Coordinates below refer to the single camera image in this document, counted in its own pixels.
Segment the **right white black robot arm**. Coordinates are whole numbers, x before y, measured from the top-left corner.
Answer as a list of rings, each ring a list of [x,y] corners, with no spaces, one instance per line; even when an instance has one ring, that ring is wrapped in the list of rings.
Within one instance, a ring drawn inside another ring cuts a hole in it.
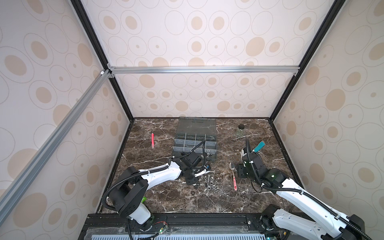
[[[308,216],[305,219],[276,205],[269,205],[259,220],[265,231],[285,229],[308,240],[370,239],[366,234],[365,222],[360,217],[348,216],[328,206],[279,169],[268,169],[258,153],[242,149],[239,173],[261,189],[289,201]]]

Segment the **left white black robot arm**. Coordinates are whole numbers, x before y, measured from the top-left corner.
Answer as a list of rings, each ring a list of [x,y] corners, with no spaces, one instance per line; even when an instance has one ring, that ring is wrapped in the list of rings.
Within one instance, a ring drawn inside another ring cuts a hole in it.
[[[115,211],[120,217],[134,220],[141,226],[150,225],[153,215],[142,203],[146,192],[162,183],[184,178],[187,185],[194,185],[201,175],[211,170],[208,153],[188,152],[171,157],[164,165],[138,170],[127,168],[102,197],[104,208]]]

